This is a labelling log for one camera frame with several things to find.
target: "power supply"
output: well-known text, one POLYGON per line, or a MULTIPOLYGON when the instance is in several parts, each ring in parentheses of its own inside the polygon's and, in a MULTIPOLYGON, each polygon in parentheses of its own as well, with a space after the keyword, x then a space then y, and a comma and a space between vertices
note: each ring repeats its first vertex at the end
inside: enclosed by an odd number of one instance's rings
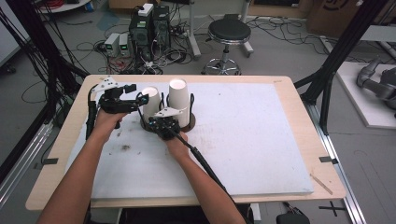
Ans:
POLYGON ((120 34, 111 34, 105 42, 107 55, 117 57, 120 53, 120 34))
POLYGON ((132 50, 131 40, 128 34, 120 34, 120 52, 122 57, 130 57, 132 50))

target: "black metal pole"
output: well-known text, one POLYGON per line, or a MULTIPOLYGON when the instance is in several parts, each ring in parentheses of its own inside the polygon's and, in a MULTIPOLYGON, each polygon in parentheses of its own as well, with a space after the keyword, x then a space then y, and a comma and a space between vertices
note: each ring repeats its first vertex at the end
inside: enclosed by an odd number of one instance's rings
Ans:
POLYGON ((316 103, 316 100, 324 91, 319 124, 325 134, 328 134, 327 118, 332 79, 387 2, 388 0, 365 0, 320 69, 313 75, 294 83, 296 88, 311 83, 307 91, 301 95, 302 100, 311 105, 316 103))

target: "white foam board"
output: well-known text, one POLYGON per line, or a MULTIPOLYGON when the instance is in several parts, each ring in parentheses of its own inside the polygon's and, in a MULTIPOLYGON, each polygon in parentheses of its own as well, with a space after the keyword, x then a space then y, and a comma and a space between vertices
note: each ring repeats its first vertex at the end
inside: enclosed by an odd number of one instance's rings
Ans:
MULTIPOLYGON (((165 96, 169 92, 166 83, 136 84, 137 92, 123 99, 134 99, 147 86, 157 87, 165 96)), ((231 195, 313 192, 274 85, 191 83, 188 88, 195 96, 196 117, 189 142, 201 151, 231 195)), ((130 114, 111 134, 92 197, 193 197, 164 142, 144 131, 139 120, 137 112, 130 114)), ((85 130, 83 125, 68 166, 85 142, 85 130)))

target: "electronic equipment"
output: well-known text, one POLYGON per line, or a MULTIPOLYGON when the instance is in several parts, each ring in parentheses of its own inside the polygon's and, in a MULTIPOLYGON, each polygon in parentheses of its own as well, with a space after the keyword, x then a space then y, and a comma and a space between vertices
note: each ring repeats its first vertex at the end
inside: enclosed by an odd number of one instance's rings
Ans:
POLYGON ((154 33, 157 46, 159 46, 160 49, 170 48, 169 6, 154 7, 152 19, 154 21, 154 33))
POLYGON ((130 57, 132 44, 128 34, 120 34, 120 53, 122 57, 130 57))
POLYGON ((120 53, 120 34, 111 34, 105 42, 107 55, 117 57, 120 53))
POLYGON ((149 16, 151 10, 154 8, 154 5, 150 4, 150 3, 145 3, 145 5, 143 5, 143 9, 140 9, 137 14, 139 16, 149 16))
POLYGON ((137 61, 152 61, 151 52, 154 36, 151 16, 139 16, 134 14, 129 25, 132 44, 134 46, 134 56, 137 61))

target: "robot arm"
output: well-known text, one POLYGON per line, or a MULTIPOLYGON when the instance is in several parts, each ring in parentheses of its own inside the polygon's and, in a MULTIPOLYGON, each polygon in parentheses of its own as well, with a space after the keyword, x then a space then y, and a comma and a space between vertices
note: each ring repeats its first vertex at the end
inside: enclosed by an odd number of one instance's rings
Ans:
POLYGON ((375 93, 376 97, 386 101, 391 108, 396 101, 396 68, 385 70, 382 73, 381 81, 375 82, 370 77, 375 73, 376 67, 381 63, 379 58, 372 60, 367 66, 363 67, 358 74, 356 84, 364 89, 375 93))

